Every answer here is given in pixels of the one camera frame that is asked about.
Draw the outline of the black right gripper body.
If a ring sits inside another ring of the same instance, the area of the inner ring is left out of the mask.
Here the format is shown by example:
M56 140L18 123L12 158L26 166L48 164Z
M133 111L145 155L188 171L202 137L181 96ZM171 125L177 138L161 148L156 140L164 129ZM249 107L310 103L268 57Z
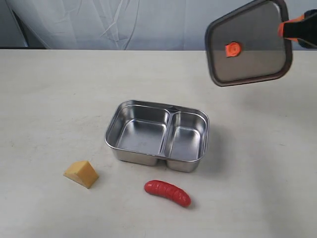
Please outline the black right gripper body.
M317 48L317 10L311 9L304 13L300 24L299 45L306 49Z

